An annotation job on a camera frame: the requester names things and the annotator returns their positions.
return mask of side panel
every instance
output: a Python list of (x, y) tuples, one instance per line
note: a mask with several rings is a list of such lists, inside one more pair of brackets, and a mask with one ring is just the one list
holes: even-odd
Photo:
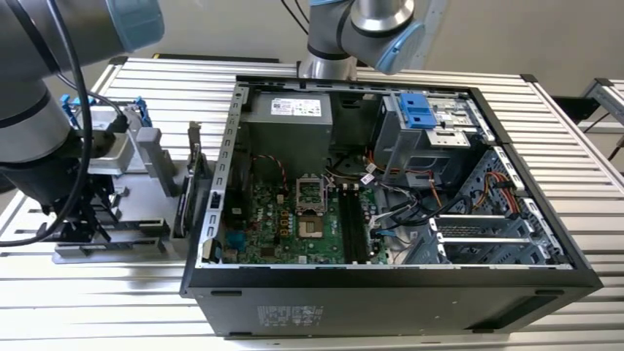
[(190, 288), (212, 328), (230, 336), (442, 335), (492, 327), (505, 333), (556, 311), (580, 290)]

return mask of blue plastic clip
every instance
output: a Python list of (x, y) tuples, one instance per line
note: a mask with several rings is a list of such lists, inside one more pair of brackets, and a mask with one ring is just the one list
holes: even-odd
[(436, 127), (436, 116), (430, 112), (429, 103), (422, 94), (400, 94), (398, 103), (408, 128), (433, 129)]
[(393, 230), (380, 230), (377, 234), (382, 236), (397, 236), (397, 234), (393, 232)]
[(146, 103), (141, 97), (134, 99), (134, 104), (138, 106), (140, 109), (140, 125), (142, 127), (152, 127), (152, 120), (149, 118), (149, 111), (146, 110)]
[[(94, 100), (92, 97), (89, 97), (89, 106), (93, 105), (94, 103), (96, 103), (96, 100)], [(76, 98), (74, 98), (74, 101), (72, 101), (70, 104), (72, 104), (73, 106), (80, 106), (80, 98), (76, 97)]]
[(60, 97), (60, 107), (62, 108), (62, 111), (65, 112), (66, 118), (69, 119), (69, 124), (80, 129), (80, 124), (78, 120), (76, 119), (74, 113), (70, 110), (70, 105), (69, 105), (69, 94), (62, 94)]

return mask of orange wire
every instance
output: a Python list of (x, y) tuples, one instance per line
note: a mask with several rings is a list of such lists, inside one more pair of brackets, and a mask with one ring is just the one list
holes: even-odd
[[(504, 175), (502, 173), (500, 172), (492, 172), (492, 173), (498, 175), (498, 177), (501, 177), (504, 181), (509, 181), (509, 179), (506, 178), (506, 175)], [(512, 211), (514, 211), (518, 214), (520, 205), (517, 204), (516, 197), (512, 195), (508, 189), (502, 189), (502, 192), (506, 194), (506, 200), (509, 201), (509, 207), (512, 208)]]
[[(385, 168), (384, 167), (380, 167), (374, 164), (374, 159), (372, 158), (372, 150), (368, 150), (368, 161), (377, 167), (378, 170), (381, 170), (382, 172), (385, 172)], [(389, 170), (390, 172), (398, 172), (398, 168), (393, 168), (392, 170)], [(441, 207), (441, 201), (440, 201), (440, 197), (437, 196), (437, 191), (436, 191), (436, 186), (434, 186), (434, 180), (433, 180), (433, 172), (430, 170), (405, 170), (406, 173), (418, 173), (418, 174), (424, 174), (426, 173), (429, 175), (429, 185), (430, 185), (430, 192), (433, 193), (433, 197), (436, 198), (436, 202), (437, 202), (437, 206)]]
[[(485, 198), (488, 196), (488, 190), (489, 190), (488, 179), (489, 179), (489, 176), (494, 177), (496, 181), (508, 180), (505, 175), (498, 173), (498, 172), (486, 172), (485, 173), (484, 191), (481, 193), (481, 196), (478, 197), (478, 201), (477, 201), (477, 204), (473, 206), (473, 209), (476, 209), (476, 208), (478, 208), (478, 206), (481, 206), (481, 204), (485, 201)], [(520, 207), (517, 206), (516, 200), (514, 200), (509, 190), (508, 189), (501, 189), (501, 193), (502, 193), (502, 196), (504, 196), (504, 198), (506, 200), (506, 205), (509, 206), (509, 210), (513, 213), (518, 213), (520, 212)]]

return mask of robotic arm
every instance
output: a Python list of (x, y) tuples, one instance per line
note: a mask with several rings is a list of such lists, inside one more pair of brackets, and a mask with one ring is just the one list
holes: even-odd
[(414, 0), (310, 0), (302, 78), (353, 80), (356, 59), (386, 75), (408, 64), (422, 41)]

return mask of blue drive latch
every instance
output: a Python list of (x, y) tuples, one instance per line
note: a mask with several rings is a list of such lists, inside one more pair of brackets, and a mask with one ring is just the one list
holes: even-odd
[(408, 128), (433, 129), (436, 127), (436, 116), (430, 112), (429, 103), (422, 94), (398, 94), (398, 105)]

